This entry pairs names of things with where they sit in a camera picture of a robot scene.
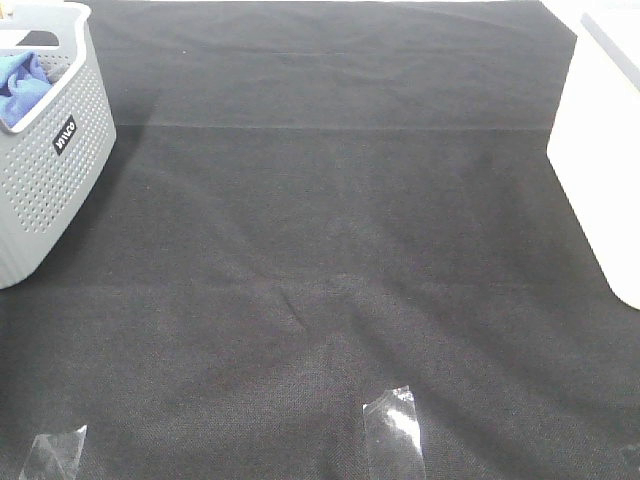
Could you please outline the blue microfibre towel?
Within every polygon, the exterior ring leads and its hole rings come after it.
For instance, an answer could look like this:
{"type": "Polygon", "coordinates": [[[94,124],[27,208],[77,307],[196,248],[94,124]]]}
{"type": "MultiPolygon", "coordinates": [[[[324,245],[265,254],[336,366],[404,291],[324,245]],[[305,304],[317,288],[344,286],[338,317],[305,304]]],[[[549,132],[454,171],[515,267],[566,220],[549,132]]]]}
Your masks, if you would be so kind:
{"type": "Polygon", "coordinates": [[[14,127],[52,88],[37,54],[1,57],[1,120],[14,127]]]}

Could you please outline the black table cloth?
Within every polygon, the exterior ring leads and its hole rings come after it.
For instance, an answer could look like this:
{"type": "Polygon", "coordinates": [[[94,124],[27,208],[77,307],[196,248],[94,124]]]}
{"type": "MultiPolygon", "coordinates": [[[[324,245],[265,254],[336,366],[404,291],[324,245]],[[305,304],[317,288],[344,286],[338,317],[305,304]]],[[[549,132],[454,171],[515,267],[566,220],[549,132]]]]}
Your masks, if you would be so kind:
{"type": "Polygon", "coordinates": [[[364,479],[408,386],[431,479],[635,479],[639,314],[548,162],[542,4],[91,3],[117,140],[1,294],[1,475],[364,479]]]}

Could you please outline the clear tape strip centre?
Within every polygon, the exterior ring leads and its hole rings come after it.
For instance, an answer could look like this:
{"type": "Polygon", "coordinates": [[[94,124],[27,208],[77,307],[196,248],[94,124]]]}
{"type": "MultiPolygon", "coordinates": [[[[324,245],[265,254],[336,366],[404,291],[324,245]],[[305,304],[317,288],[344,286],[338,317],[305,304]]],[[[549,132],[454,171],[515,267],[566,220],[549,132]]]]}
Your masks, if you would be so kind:
{"type": "Polygon", "coordinates": [[[408,386],[385,390],[362,406],[369,478],[425,480],[421,431],[408,386]]]}

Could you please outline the clear tape strip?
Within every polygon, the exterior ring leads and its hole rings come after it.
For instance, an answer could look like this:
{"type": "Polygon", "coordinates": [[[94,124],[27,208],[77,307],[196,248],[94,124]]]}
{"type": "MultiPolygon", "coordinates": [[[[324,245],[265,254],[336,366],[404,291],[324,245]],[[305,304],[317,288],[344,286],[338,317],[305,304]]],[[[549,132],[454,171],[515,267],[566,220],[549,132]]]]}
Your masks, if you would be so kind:
{"type": "Polygon", "coordinates": [[[38,434],[18,476],[19,480],[75,480],[87,426],[58,434],[38,434]]]}
{"type": "Polygon", "coordinates": [[[362,406],[369,478],[425,480],[421,431],[408,386],[385,390],[362,406]]]}

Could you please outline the grey perforated laundry basket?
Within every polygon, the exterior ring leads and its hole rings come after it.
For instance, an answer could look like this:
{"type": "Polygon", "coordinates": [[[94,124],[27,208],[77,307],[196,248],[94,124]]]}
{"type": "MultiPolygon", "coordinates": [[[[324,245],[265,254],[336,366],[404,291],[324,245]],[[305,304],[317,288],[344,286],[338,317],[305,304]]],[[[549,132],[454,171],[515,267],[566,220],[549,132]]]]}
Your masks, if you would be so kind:
{"type": "Polygon", "coordinates": [[[89,6],[22,1],[1,21],[11,30],[51,33],[32,51],[52,88],[15,126],[1,127],[1,285],[16,285],[42,263],[78,213],[116,141],[116,129],[89,28],[89,6]]]}

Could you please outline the white plastic storage bin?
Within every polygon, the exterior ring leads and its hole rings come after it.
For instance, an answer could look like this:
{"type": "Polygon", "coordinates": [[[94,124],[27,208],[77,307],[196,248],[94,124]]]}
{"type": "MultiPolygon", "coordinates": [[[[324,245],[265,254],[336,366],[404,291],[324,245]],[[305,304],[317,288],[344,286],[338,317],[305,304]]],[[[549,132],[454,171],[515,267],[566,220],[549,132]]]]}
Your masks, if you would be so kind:
{"type": "Polygon", "coordinates": [[[639,306],[639,5],[585,11],[547,146],[612,292],[639,306]]]}

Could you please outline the clear tape strip left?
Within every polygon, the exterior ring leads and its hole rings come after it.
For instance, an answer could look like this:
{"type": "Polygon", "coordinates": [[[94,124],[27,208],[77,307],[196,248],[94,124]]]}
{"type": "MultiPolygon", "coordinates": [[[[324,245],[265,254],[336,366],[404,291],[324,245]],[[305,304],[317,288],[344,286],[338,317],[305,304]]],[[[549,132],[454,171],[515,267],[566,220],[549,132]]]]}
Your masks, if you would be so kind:
{"type": "Polygon", "coordinates": [[[18,476],[19,480],[75,480],[87,426],[58,434],[38,434],[18,476]]]}

